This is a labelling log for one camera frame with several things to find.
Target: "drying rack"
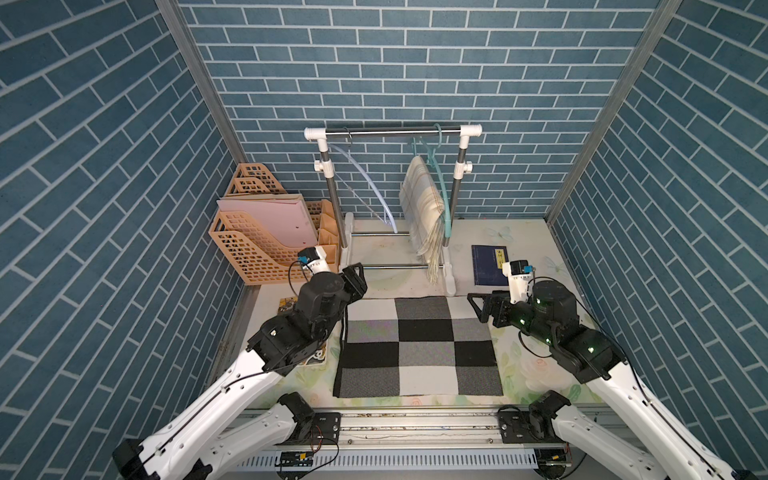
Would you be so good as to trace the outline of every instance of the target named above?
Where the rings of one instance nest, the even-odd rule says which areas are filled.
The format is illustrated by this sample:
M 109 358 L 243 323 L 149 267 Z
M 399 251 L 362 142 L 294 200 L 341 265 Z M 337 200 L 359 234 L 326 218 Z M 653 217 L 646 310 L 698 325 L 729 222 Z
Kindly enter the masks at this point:
M 305 128 L 304 137 L 308 141 L 316 141 L 320 151 L 321 160 L 315 161 L 315 171 L 322 172 L 328 184 L 328 196 L 333 205 L 333 213 L 336 216 L 336 226 L 339 228 L 339 244 L 342 247 L 339 269 L 349 265 L 352 257 L 352 239 L 354 237 L 391 237 L 406 236 L 409 232 L 356 232 L 354 231 L 355 217 L 348 212 L 344 217 L 339 202 L 339 192 L 336 189 L 335 171 L 328 153 L 329 140 L 349 140 L 357 137 L 433 137 L 439 134 L 458 135 L 458 156 L 453 169 L 453 185 L 451 187 L 450 214 L 451 223 L 458 204 L 458 191 L 462 184 L 464 174 L 472 172 L 472 162 L 465 160 L 470 137 L 479 137 L 482 134 L 481 125 L 460 125 L 456 127 L 394 127 L 394 128 Z M 456 281 L 453 276 L 451 255 L 448 250 L 450 237 L 443 237 L 440 268 L 442 269 L 445 294 L 456 294 Z M 376 265 L 363 265 L 367 270 L 404 270 L 425 269 L 426 263 L 385 263 Z

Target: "horizontal bar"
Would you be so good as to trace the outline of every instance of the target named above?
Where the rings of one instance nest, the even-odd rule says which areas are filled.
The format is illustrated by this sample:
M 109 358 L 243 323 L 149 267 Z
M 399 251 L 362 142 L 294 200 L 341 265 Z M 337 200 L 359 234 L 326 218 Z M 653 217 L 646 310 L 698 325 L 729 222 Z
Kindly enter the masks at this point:
M 368 270 L 414 270 L 429 268 L 429 265 L 426 263 L 386 263 L 383 265 L 363 265 L 362 268 Z
M 352 232 L 353 237 L 406 237 L 410 232 Z
M 459 126 L 442 127 L 438 130 L 435 127 L 367 127 L 367 128 L 327 128 L 326 137 L 332 138 L 350 138 L 350 137 L 413 137 L 416 135 L 437 135 L 442 132 L 444 135 L 458 134 L 462 131 Z

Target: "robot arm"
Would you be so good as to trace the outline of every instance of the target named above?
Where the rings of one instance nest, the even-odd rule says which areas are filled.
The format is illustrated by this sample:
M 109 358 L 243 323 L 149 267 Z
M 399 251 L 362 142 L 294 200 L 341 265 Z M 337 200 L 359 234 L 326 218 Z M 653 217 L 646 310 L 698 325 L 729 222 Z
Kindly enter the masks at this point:
M 592 422 L 567 398 L 550 390 L 528 411 L 531 432 L 540 439 L 552 436 L 580 448 L 622 480 L 664 480 L 667 473 L 656 459 Z
M 112 455 L 123 478 L 211 480 L 265 446 L 306 437 L 313 410 L 297 393 L 222 433 L 255 398 L 328 340 L 346 306 L 367 291 L 359 263 L 336 274 L 321 247 L 302 250 L 299 257 L 314 274 L 293 310 L 267 320 L 226 373 L 170 424 L 143 441 L 123 441 Z
M 652 457 L 641 455 L 639 450 L 596 425 L 588 425 L 590 422 L 577 414 L 570 403 L 562 403 L 557 409 L 550 406 L 549 416 L 540 415 L 540 432 L 549 430 L 560 439 L 572 441 L 625 480 L 663 478 L 657 476 L 658 472 L 666 472 L 674 480 L 756 478 L 748 471 L 734 470 L 704 447 L 637 378 L 618 345 L 601 331 L 580 324 L 573 293 L 553 280 L 533 282 L 528 288 L 533 276 L 521 271 L 521 266 L 528 262 L 519 260 L 512 264 L 503 269 L 509 280 L 509 292 L 468 295 L 478 319 L 487 322 L 493 318 L 496 327 L 514 326 L 549 345 L 552 359 L 598 394 L 644 443 Z M 483 299 L 482 308 L 475 303 L 476 298 Z M 532 404 L 532 421 L 534 407 Z M 638 468 L 640 459 L 645 466 L 654 466 L 650 470 Z

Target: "table surface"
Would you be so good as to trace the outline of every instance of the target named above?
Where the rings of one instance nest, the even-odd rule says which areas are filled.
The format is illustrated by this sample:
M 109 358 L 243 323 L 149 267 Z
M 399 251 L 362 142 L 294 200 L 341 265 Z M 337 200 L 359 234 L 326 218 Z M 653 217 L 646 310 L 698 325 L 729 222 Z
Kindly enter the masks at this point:
M 386 231 L 377 220 L 355 220 L 355 231 Z M 537 276 L 551 276 L 576 293 L 575 284 L 557 246 L 543 220 L 455 220 L 450 254 L 456 278 L 456 295 L 490 293 L 499 286 L 476 286 L 472 272 L 472 245 L 506 246 L 510 260 L 527 260 L 536 268 Z M 354 237 L 352 261 L 365 264 L 420 263 L 408 237 Z M 366 270 L 368 293 L 366 298 L 397 298 L 445 295 L 441 283 L 431 284 L 426 270 Z M 296 291 L 303 282 L 294 283 Z M 292 296 L 287 283 L 262 285 L 256 305 L 251 313 L 243 348 L 247 339 L 274 316 L 281 298 Z M 583 321 L 585 315 L 579 307 Z M 491 337 L 496 352 L 503 396 L 394 396 L 362 399 L 338 399 L 333 396 L 333 380 L 339 361 L 339 332 L 336 325 L 328 340 L 329 355 L 322 365 L 296 367 L 266 395 L 254 401 L 250 408 L 268 408 L 284 393 L 299 392 L 316 408 L 350 406 L 497 406 L 502 404 L 528 404 L 543 392 L 552 389 L 575 403 L 601 402 L 600 398 L 579 385 L 576 379 L 552 359 L 539 359 L 521 348 L 518 330 L 497 329 L 490 323 Z M 531 337 L 524 337 L 525 345 L 539 355 L 547 355 L 548 347 Z

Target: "beige towel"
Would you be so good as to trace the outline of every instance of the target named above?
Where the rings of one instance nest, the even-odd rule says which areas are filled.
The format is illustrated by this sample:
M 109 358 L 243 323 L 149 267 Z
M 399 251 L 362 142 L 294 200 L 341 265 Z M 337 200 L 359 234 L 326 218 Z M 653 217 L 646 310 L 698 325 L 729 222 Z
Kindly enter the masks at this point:
M 437 283 L 440 247 L 445 236 L 445 204 L 421 157 L 411 160 L 400 188 L 400 204 L 408 222 L 413 249 L 429 265 L 427 278 Z

